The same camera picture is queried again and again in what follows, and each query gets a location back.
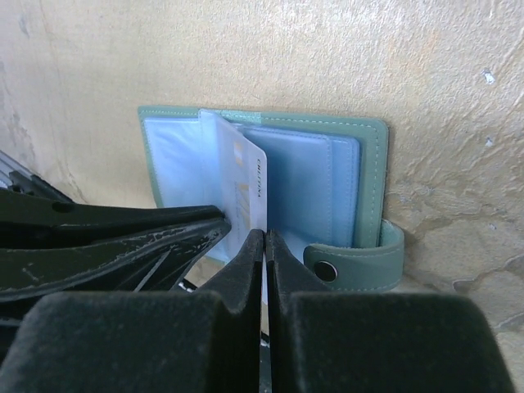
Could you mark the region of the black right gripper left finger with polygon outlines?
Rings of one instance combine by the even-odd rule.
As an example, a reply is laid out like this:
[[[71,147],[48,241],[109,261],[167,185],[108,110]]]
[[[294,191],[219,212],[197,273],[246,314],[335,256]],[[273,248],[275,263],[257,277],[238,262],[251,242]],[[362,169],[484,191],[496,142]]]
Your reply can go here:
[[[193,292],[59,292],[25,316],[4,392],[256,392],[264,234]]]

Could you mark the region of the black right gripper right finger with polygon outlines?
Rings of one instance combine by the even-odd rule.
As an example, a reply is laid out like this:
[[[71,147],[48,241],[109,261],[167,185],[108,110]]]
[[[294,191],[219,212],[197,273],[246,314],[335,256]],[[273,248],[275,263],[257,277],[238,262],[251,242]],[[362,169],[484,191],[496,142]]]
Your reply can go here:
[[[436,293],[351,294],[265,237],[275,392],[512,392],[481,310]]]

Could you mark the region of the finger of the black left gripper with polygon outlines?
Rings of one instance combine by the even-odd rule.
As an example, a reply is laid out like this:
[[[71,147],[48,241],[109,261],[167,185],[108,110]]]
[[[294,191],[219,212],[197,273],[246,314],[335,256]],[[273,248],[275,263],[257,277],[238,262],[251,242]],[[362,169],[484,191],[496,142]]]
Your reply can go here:
[[[1,251],[1,301],[35,299],[75,287],[153,289],[175,284],[231,229],[204,219],[118,237],[89,246]]]
[[[1,191],[1,248],[87,246],[171,227],[209,224],[225,237],[225,216],[215,206],[139,209],[91,206]]]

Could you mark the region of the green leather card holder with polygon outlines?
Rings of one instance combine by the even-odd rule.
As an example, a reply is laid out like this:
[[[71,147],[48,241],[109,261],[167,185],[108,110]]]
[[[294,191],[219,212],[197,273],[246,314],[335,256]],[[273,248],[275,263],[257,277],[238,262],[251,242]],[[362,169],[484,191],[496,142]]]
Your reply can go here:
[[[265,152],[267,230],[301,263],[336,290],[399,284],[404,233],[382,216],[389,130],[381,120],[177,106],[141,106],[138,118],[160,208],[224,212],[217,120],[227,120]],[[222,264],[232,260],[225,238],[208,252]]]

